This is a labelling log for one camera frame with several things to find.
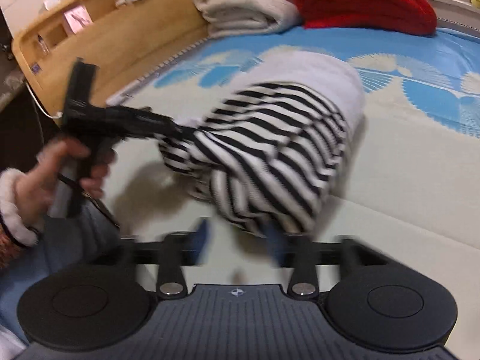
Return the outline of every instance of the red blanket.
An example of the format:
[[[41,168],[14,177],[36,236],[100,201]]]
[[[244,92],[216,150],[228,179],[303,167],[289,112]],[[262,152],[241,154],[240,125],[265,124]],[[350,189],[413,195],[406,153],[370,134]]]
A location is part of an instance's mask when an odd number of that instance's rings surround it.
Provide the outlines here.
[[[437,23],[427,0],[295,0],[306,28],[368,27],[431,35]]]

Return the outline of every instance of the blue bed sheet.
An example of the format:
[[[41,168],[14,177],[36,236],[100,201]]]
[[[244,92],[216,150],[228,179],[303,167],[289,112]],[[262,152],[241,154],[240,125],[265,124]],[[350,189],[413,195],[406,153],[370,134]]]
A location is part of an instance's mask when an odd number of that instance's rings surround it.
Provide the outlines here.
[[[393,80],[418,109],[442,125],[480,138],[480,40],[456,31],[432,37],[364,28],[293,28],[283,34],[216,40],[154,82],[156,88],[198,76],[198,85],[226,85],[270,53],[300,49],[354,66],[365,91],[394,95]]]

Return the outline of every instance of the mattress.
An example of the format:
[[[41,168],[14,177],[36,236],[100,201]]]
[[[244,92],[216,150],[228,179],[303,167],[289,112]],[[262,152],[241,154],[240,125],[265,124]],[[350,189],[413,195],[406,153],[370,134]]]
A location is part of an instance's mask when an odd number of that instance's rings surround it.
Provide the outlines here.
[[[354,66],[367,93],[349,170],[323,208],[315,234],[353,235],[447,287],[458,322],[447,347],[480,358],[480,40],[361,28],[304,30],[203,42],[139,80],[127,105],[188,119],[228,96],[229,82],[270,53],[301,49]],[[152,240],[212,217],[203,267],[189,285],[286,284],[261,240],[243,235],[189,198],[161,163],[155,142],[127,141],[106,183],[106,204],[124,231]],[[319,268],[322,290],[336,282]]]

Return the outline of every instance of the gray ribbed panel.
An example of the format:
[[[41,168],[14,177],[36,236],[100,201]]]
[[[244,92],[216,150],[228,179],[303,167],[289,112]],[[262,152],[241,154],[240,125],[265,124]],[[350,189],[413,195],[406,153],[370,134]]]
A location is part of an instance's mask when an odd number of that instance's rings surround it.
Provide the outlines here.
[[[239,288],[238,297],[231,294]],[[105,349],[62,353],[34,344],[18,360],[451,360],[443,348],[388,355],[333,330],[317,306],[287,298],[277,285],[198,285],[161,303],[133,336]]]

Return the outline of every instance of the silver bolt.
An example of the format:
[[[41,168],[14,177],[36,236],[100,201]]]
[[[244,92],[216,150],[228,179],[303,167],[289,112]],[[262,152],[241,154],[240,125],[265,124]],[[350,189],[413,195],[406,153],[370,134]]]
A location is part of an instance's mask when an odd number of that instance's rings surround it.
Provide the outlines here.
[[[292,286],[292,291],[297,295],[311,295],[315,292],[315,286],[310,283],[296,283]]]
[[[160,286],[160,291],[165,295],[178,295],[183,291],[180,283],[164,283]]]

